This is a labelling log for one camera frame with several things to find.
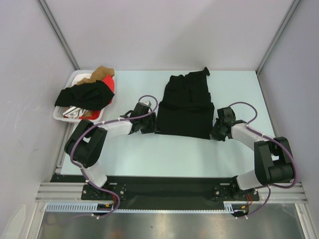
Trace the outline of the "black tank top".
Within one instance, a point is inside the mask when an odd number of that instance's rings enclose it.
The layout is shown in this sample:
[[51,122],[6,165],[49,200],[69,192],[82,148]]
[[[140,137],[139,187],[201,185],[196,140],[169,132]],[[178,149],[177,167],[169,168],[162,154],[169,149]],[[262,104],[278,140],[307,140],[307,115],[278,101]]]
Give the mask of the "black tank top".
[[214,104],[208,89],[208,68],[170,76],[159,103],[157,134],[210,139]]

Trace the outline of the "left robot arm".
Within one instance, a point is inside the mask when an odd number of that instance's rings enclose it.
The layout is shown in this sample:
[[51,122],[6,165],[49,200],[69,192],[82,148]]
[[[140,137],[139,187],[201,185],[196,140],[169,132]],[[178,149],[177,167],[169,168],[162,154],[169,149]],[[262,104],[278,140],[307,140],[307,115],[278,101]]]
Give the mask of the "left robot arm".
[[138,102],[132,111],[109,123],[94,124],[87,119],[81,120],[65,144],[65,153],[80,168],[86,180],[94,184],[92,192],[99,199],[107,198],[110,193],[110,186],[106,184],[107,173],[99,163],[105,140],[139,131],[142,134],[157,131],[156,114],[151,110],[150,101]]

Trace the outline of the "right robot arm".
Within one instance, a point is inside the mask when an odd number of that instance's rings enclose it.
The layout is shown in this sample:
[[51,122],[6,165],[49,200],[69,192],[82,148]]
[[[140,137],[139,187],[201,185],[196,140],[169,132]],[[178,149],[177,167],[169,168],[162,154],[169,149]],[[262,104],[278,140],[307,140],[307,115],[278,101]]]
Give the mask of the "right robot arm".
[[298,181],[296,164],[290,144],[285,137],[270,137],[237,120],[231,107],[217,110],[218,118],[212,128],[211,138],[216,141],[234,139],[254,152],[254,169],[235,176],[230,195],[241,200],[249,189],[275,186],[291,188]]

